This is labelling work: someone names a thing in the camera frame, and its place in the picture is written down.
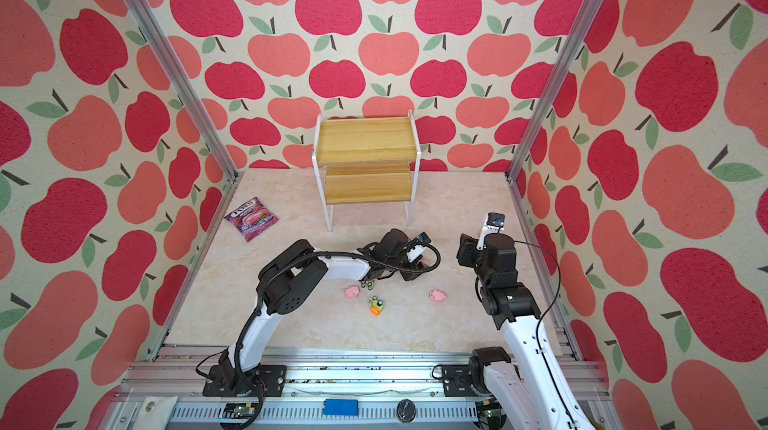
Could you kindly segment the wooden two-tier shelf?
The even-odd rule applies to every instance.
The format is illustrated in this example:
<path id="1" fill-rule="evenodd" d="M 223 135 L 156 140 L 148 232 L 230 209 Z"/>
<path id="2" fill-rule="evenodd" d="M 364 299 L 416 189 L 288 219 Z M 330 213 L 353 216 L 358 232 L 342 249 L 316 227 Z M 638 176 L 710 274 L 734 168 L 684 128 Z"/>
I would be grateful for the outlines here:
<path id="1" fill-rule="evenodd" d="M 401 202 L 411 225 L 422 150 L 412 112 L 399 117 L 318 116 L 311 163 L 326 228 L 337 205 Z"/>

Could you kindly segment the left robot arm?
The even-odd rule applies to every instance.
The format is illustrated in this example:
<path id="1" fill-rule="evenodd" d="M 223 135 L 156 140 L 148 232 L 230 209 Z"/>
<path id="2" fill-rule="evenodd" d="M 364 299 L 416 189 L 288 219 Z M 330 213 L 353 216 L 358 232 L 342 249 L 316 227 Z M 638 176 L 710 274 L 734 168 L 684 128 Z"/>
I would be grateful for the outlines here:
<path id="1" fill-rule="evenodd" d="M 205 397 L 256 397 L 278 395 L 274 384 L 280 374 L 259 375 L 267 344 L 283 318 L 298 310 L 316 287 L 330 280 L 366 283 L 396 273 L 415 279 L 432 272 L 441 254 L 421 233 L 410 239 L 392 229 L 378 242 L 355 251 L 330 251 L 313 247 L 308 240 L 295 241 L 259 273 L 254 308 L 232 345 L 218 354 L 211 369 L 196 372 L 205 379 Z"/>

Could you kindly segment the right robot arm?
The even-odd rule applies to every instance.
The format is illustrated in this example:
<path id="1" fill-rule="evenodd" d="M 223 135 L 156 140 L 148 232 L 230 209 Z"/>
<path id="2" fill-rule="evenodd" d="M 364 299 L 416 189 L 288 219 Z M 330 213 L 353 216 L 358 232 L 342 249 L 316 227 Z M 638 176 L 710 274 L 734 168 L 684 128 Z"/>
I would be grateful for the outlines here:
<path id="1" fill-rule="evenodd" d="M 473 351 L 475 389 L 491 395 L 515 429 L 592 429 L 554 356 L 542 312 L 518 280 L 515 240 L 463 234 L 457 260 L 475 271 L 482 306 L 510 348 Z"/>

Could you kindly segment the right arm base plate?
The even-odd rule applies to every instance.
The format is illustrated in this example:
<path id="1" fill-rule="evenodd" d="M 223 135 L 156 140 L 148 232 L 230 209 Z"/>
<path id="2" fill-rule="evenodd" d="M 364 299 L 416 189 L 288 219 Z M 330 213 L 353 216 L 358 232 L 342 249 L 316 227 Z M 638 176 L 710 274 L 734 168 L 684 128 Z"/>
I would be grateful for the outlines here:
<path id="1" fill-rule="evenodd" d="M 439 365 L 437 377 L 443 386 L 446 397 L 481 397 L 487 394 L 487 388 L 481 380 L 478 365 Z"/>

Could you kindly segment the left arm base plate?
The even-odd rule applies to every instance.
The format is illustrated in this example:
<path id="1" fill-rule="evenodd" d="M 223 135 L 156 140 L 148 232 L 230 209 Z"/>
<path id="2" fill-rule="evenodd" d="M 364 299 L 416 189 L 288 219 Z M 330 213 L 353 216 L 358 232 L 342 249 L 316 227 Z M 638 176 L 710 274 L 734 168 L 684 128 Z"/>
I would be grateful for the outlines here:
<path id="1" fill-rule="evenodd" d="M 287 367 L 284 365 L 259 365 L 238 377 L 232 369 L 214 365 L 202 390 L 205 397 L 255 397 L 253 387 L 265 397 L 280 397 L 283 393 Z"/>

